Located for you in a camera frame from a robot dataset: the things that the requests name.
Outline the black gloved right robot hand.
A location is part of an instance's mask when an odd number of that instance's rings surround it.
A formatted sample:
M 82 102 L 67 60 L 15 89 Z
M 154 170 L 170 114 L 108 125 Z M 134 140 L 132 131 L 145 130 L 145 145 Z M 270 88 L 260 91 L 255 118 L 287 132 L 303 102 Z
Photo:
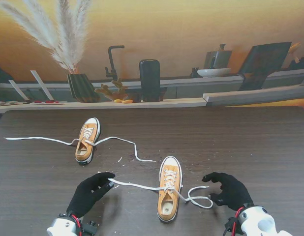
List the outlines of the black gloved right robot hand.
M 253 200 L 242 182 L 226 173 L 212 172 L 203 177 L 202 182 L 219 182 L 221 193 L 211 193 L 210 199 L 218 206 L 228 206 L 237 211 L 241 207 L 253 206 Z

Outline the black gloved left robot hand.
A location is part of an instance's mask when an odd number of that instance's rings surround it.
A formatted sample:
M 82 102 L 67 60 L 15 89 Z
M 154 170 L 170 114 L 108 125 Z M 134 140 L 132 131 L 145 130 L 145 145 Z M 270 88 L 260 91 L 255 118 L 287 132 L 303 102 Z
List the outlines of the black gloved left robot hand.
M 97 173 L 84 181 L 76 188 L 76 191 L 68 205 L 66 213 L 72 213 L 77 218 L 86 215 L 111 188 L 109 178 L 115 174 L 110 172 Z

